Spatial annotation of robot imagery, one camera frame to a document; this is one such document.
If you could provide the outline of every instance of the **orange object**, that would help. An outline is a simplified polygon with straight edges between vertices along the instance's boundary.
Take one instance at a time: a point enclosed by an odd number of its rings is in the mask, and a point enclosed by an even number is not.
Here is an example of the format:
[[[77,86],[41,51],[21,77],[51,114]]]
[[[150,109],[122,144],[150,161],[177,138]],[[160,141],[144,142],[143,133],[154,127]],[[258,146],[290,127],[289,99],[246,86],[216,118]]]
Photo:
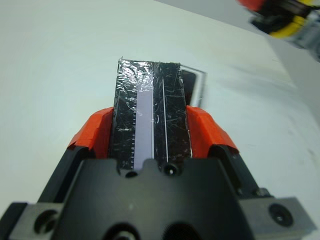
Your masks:
[[[74,146],[88,147],[89,150],[93,149],[97,159],[106,158],[113,111],[114,108],[109,107],[92,114],[80,131],[74,135],[68,148]]]
[[[238,2],[245,6],[247,9],[258,12],[262,8],[266,0],[238,0]]]
[[[239,152],[229,135],[216,124],[209,113],[192,106],[186,106],[186,113],[194,158],[207,158],[212,145],[226,145]]]

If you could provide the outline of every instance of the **white table surface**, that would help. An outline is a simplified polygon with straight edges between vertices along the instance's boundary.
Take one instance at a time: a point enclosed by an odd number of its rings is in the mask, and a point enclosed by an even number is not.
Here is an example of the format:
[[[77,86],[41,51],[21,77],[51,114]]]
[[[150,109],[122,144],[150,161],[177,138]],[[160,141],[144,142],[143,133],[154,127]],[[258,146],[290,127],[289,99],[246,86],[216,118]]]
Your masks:
[[[320,130],[266,40],[152,0],[0,1],[0,213],[36,202],[73,135],[113,105],[121,56],[207,72],[202,107],[257,183],[320,226]]]

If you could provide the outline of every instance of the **yellow object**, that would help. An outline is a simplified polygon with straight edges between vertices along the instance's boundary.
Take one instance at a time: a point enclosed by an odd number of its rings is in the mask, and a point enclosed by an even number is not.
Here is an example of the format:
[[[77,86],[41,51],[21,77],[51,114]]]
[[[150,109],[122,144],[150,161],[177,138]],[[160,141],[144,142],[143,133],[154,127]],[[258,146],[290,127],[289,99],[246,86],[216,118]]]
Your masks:
[[[299,2],[305,5],[311,5],[313,3],[313,0],[299,0]],[[271,32],[270,35],[278,39],[290,37],[293,34],[297,33],[304,26],[305,22],[306,19],[302,16],[295,16],[291,23],[278,31]]]

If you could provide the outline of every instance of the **white background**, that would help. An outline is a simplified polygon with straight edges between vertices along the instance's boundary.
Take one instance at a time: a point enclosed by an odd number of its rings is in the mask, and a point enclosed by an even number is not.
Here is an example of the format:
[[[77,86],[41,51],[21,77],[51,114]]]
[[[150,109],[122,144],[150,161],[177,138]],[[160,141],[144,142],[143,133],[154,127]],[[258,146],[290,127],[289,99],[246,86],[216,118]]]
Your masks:
[[[36,202],[73,135],[113,105],[121,56],[207,72],[202,107],[257,183],[320,226],[320,130],[265,38],[152,0],[0,1],[0,213]]]

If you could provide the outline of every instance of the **metal bracket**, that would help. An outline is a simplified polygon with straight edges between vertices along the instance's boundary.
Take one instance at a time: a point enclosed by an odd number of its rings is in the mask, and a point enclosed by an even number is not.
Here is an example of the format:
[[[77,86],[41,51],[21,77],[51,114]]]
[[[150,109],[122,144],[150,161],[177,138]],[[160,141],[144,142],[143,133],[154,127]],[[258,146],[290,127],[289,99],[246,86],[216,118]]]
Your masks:
[[[256,240],[297,240],[317,229],[295,197],[239,202]]]
[[[63,204],[37,203],[25,207],[9,240],[49,240]]]

